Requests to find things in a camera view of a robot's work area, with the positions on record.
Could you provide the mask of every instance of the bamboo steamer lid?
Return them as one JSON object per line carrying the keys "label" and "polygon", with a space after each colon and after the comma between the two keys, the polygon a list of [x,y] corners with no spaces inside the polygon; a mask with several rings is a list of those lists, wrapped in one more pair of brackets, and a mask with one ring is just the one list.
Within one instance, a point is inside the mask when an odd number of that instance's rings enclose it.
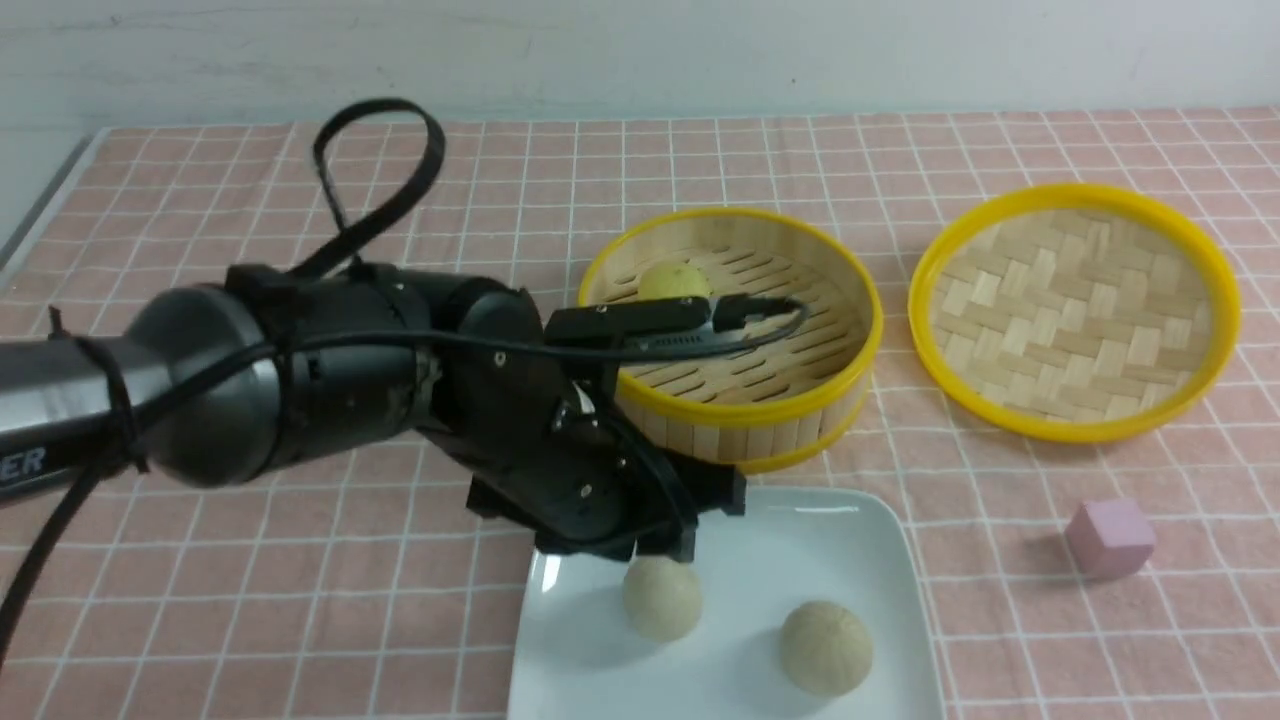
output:
{"label": "bamboo steamer lid", "polygon": [[910,305],[946,392],[1000,427],[1066,442],[1184,411],[1226,364],[1240,313],[1210,237],[1096,186],[1030,188],[961,218],[922,260]]}

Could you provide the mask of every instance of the white wall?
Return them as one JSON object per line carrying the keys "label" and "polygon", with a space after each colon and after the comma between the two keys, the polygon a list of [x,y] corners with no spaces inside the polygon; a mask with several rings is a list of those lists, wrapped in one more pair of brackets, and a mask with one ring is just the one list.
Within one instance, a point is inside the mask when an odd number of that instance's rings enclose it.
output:
{"label": "white wall", "polygon": [[1276,0],[0,4],[0,128],[1280,102]]}

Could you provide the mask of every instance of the yellow dumpling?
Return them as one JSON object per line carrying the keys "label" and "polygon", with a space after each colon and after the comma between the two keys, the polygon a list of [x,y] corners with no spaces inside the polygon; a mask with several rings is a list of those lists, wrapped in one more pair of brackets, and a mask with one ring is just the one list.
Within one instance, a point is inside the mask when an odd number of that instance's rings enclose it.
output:
{"label": "yellow dumpling", "polygon": [[712,283],[698,268],[680,260],[663,260],[640,275],[636,300],[666,297],[710,297]]}

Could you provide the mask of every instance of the bamboo steamer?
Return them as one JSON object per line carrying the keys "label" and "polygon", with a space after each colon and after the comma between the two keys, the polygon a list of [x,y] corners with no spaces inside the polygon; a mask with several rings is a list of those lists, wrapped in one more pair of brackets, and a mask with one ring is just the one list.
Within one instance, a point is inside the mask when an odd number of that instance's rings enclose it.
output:
{"label": "bamboo steamer", "polygon": [[1002,428],[1106,442],[1156,428],[1231,356],[1239,291],[1212,238],[1155,200],[1043,186],[960,218],[916,269],[925,369]]}
{"label": "bamboo steamer", "polygon": [[[726,359],[625,368],[622,411],[660,447],[763,473],[844,436],[867,397],[883,311],[870,274],[836,240],[762,210],[714,208],[637,225],[588,268],[580,305],[635,300],[660,260],[699,268],[714,295],[792,296],[810,318],[791,337]],[[777,318],[748,327],[758,336]]]}

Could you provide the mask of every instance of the robotic arm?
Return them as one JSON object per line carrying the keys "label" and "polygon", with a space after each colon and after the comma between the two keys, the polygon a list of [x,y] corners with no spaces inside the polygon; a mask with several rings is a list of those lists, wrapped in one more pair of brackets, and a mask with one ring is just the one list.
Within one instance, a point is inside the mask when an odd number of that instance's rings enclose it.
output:
{"label": "robotic arm", "polygon": [[[421,117],[430,141],[406,186],[348,227],[324,149],[387,111]],[[143,459],[196,487],[234,486],[416,430],[474,473],[470,510],[534,530],[543,552],[691,560],[699,514],[742,514],[745,479],[650,443],[612,401],[618,369],[750,351],[794,332],[805,307],[690,297],[544,324],[527,292],[497,281],[361,261],[443,156],[417,106],[353,105],[315,146],[339,233],[301,265],[236,265],[221,284],[166,291],[120,337],[70,337],[54,313],[47,340],[0,345],[0,505]],[[782,314],[795,318],[780,331],[721,334]]]}

